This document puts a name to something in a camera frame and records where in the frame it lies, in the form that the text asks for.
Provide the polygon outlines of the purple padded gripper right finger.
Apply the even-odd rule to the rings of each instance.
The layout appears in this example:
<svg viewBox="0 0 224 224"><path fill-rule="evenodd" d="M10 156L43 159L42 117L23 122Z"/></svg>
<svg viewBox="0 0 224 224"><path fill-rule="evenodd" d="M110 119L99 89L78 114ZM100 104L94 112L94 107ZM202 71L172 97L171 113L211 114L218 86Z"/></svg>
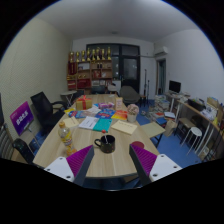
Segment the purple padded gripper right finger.
<svg viewBox="0 0 224 224"><path fill-rule="evenodd" d="M129 145L129 154L143 186L181 170L181 167L165 154L155 155L133 144Z"/></svg>

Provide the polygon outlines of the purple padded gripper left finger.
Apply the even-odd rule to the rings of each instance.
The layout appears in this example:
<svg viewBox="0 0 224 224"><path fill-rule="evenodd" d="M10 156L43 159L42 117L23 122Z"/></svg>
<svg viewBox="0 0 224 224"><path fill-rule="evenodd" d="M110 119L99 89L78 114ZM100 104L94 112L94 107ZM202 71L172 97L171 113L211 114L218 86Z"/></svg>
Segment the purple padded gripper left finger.
<svg viewBox="0 0 224 224"><path fill-rule="evenodd" d="M87 146L71 156L58 157L45 171L82 186L94 156L94 147Z"/></svg>

